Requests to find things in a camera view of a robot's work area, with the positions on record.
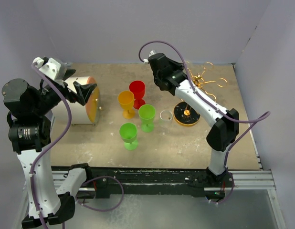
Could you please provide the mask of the gold wine glass rack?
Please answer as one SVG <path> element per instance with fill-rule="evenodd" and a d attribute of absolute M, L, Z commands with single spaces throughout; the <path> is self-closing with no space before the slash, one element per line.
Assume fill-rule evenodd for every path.
<path fill-rule="evenodd" d="M 208 84 L 215 84 L 223 88 L 228 82 L 224 78 L 220 79 L 223 83 L 217 82 L 217 80 L 205 80 L 204 76 L 214 68 L 211 62 L 205 62 L 202 65 L 201 71 L 196 74 L 191 71 L 191 68 L 192 64 L 187 62 L 185 73 L 189 75 L 187 79 L 176 88 L 175 96 L 178 97 L 181 102 L 175 105 L 173 117 L 181 126 L 194 126 L 200 118 L 203 118 L 207 124 L 212 127 L 217 119 L 221 119 L 228 111 L 227 108 L 217 103 L 217 97 L 207 92 L 205 87 Z"/>

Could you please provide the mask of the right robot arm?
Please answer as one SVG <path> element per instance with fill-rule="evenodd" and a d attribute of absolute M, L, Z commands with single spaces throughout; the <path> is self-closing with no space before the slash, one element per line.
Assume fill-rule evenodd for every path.
<path fill-rule="evenodd" d="M 210 173 L 207 175 L 207 181 L 213 187 L 219 186 L 224 181 L 223 173 L 226 170 L 225 157 L 228 147 L 239 134 L 239 124 L 228 118 L 239 119 L 239 113 L 235 109 L 227 110 L 205 95 L 188 79 L 181 63 L 171 60 L 163 53 L 156 53 L 154 50 L 150 52 L 147 61 L 152 69 L 155 85 L 160 90 L 168 91 L 186 102 L 211 127 L 206 137 L 211 147 L 211 160 L 208 166 Z"/>

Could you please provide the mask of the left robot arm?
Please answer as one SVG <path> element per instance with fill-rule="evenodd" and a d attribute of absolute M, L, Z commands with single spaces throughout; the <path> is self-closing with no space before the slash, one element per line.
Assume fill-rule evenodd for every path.
<path fill-rule="evenodd" d="M 61 82 L 42 75 L 47 85 L 39 89 L 24 79 L 13 79 L 1 91 L 8 108 L 8 138 L 21 163 L 28 191 L 29 211 L 21 223 L 24 229 L 47 228 L 71 219 L 79 188 L 93 182 L 87 163 L 72 165 L 59 188 L 53 181 L 50 150 L 56 141 L 51 139 L 52 123 L 47 114 L 60 102 L 85 105 L 97 87 L 96 83 L 68 83 L 73 73 L 73 69 L 67 70 Z"/>

